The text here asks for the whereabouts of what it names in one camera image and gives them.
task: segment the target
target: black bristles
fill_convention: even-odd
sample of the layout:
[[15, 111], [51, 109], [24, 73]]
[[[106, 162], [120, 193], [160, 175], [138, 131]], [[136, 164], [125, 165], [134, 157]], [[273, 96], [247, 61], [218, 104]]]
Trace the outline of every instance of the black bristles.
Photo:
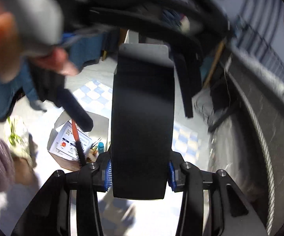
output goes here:
[[80, 167], [85, 166], [86, 165], [85, 154], [83, 150], [83, 145], [80, 141], [75, 142], [75, 154], [77, 155]]

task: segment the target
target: blurry hand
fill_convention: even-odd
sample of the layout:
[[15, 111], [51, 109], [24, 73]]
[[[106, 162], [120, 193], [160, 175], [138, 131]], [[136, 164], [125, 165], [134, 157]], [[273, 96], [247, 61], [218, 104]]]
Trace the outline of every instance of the blurry hand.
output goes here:
[[[11, 81], [20, 70], [20, 57], [23, 52], [21, 40], [13, 15], [4, 11], [0, 4], [0, 79]], [[30, 58], [37, 66], [56, 71], [63, 75], [76, 75], [78, 70], [68, 60], [64, 49], [54, 48], [46, 57]]]

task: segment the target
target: white floor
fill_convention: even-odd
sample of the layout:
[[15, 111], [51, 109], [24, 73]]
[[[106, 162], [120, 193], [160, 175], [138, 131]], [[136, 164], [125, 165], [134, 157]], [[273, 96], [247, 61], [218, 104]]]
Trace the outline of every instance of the white floor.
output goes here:
[[[96, 79], [97, 81], [105, 84], [109, 87], [113, 87], [113, 74], [116, 69], [116, 61], [115, 59], [108, 57], [104, 62], [100, 61], [96, 65], [90, 65], [85, 67], [80, 74], [74, 77], [67, 77], [66, 79], [66, 88], [70, 91], [75, 91], [85, 83], [90, 81], [91, 79]], [[207, 133], [207, 125], [203, 122], [202, 118], [194, 113], [194, 117], [191, 119], [185, 118], [183, 106], [182, 106], [182, 99], [181, 99], [181, 92], [179, 88], [179, 83], [177, 77], [175, 77], [175, 114], [174, 118], [175, 121], [186, 126], [187, 128], [191, 129], [198, 133], [198, 138], [201, 139], [201, 149], [200, 149], [200, 156], [197, 161], [197, 166], [200, 169], [206, 170], [209, 158], [209, 150], [208, 150], [208, 142], [209, 142], [209, 134]], [[53, 107], [53, 104], [50, 102], [44, 102], [44, 107], [46, 109], [50, 109]], [[39, 117], [43, 114], [42, 111], [35, 111], [33, 110], [28, 103], [28, 99], [26, 97], [19, 100], [14, 107], [13, 115], [20, 115], [26, 126], [29, 128], [31, 125], [36, 122]], [[3, 123], [0, 123], [0, 136], [3, 136]], [[16, 206], [21, 207], [21, 203], [16, 203]], [[207, 211], [207, 205], [204, 205], [205, 217]], [[11, 232], [10, 224], [14, 224], [16, 221], [12, 221], [9, 217], [2, 218], [0, 217], [0, 228], [5, 232]]]

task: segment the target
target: blue and white checkered floor mat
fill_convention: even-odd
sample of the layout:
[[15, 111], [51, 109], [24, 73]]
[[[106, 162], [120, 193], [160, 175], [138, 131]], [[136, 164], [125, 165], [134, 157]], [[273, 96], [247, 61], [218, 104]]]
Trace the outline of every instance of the blue and white checkered floor mat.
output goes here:
[[[111, 119], [113, 90], [92, 80], [76, 90], [81, 106], [89, 112]], [[198, 134], [174, 122], [172, 150], [180, 152], [185, 161], [196, 164], [201, 141]], [[175, 235], [182, 193], [174, 193], [167, 185], [162, 200], [125, 200], [114, 198], [112, 189], [97, 193], [102, 227], [105, 235], [160, 236]]]

